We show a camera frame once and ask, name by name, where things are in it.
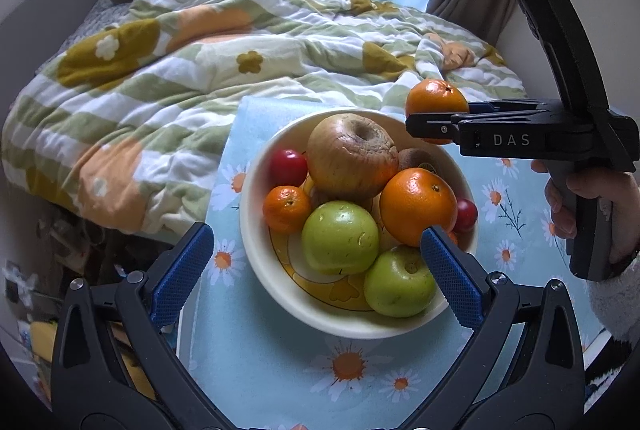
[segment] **bowl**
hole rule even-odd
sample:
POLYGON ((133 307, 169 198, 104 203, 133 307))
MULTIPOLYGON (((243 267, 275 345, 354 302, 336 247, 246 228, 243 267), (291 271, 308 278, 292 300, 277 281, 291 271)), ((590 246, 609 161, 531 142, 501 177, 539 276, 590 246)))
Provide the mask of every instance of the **bowl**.
MULTIPOLYGON (((429 152, 437 173, 449 183, 455 194, 473 200, 465 177, 449 154, 437 145, 409 136, 402 121, 372 110, 334 108, 303 116, 288 124, 251 162, 242 186, 240 231, 247 258, 258 280, 291 315, 335 336, 360 340, 389 338, 421 327, 443 312, 447 301, 442 292, 438 289, 428 307, 413 317, 379 315, 364 300, 363 274, 327 276, 316 273, 305 262, 300 234, 287 236, 271 232, 262 218, 262 203, 271 190, 268 175, 271 155, 283 148, 304 152, 315 126, 324 118, 344 112, 378 123, 392 137, 398 150, 421 148, 429 152)), ((371 213, 378 220, 375 203, 371 213)), ((396 244, 390 236, 383 236, 381 251, 396 244)), ((460 236, 459 245, 462 250, 475 253, 478 246, 477 223, 471 232, 460 236)))

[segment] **green apple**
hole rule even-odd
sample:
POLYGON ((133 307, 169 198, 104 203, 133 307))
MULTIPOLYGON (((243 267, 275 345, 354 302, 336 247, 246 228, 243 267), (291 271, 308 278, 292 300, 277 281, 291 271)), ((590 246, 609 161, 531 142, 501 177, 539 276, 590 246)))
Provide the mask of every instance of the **green apple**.
POLYGON ((378 256, 380 234, 370 213, 347 201, 318 206, 302 229, 306 262, 324 274, 354 274, 369 268, 378 256))
POLYGON ((417 248, 385 251, 364 278, 364 298, 377 313, 407 318, 424 311, 436 293, 436 281, 417 248))

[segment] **bed headboard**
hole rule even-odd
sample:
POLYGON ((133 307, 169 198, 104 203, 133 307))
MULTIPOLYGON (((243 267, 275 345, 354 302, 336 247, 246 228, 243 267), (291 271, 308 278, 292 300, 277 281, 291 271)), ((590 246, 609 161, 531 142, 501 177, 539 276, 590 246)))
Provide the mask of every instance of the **bed headboard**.
POLYGON ((31 81, 39 65, 82 23, 96 1, 25 0, 0 23, 0 128, 8 105, 31 81))

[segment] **human hand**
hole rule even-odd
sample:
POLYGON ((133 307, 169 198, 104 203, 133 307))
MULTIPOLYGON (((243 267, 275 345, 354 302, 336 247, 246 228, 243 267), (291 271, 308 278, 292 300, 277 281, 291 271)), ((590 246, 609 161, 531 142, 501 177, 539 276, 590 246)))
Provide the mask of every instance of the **human hand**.
MULTIPOLYGON (((531 162, 531 169, 546 173, 542 161, 531 162)), ((631 174, 615 172, 608 168, 589 168, 566 179, 566 186, 574 194, 586 199, 602 197, 613 203, 611 219, 612 264, 623 260, 638 248, 640 242, 640 190, 631 174)), ((560 238, 574 238, 577 235, 575 216, 562 206, 562 195, 551 179, 545 186, 546 202, 551 206, 551 220, 560 238)))

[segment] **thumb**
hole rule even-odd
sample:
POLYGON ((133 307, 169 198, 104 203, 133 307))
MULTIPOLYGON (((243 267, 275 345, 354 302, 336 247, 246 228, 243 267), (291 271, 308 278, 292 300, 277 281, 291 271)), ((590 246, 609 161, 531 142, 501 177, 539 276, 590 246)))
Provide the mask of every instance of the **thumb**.
POLYGON ((571 174, 566 179, 566 186, 585 199, 602 197, 623 208, 635 205, 637 201, 638 184, 634 177, 609 168, 588 168, 571 174))

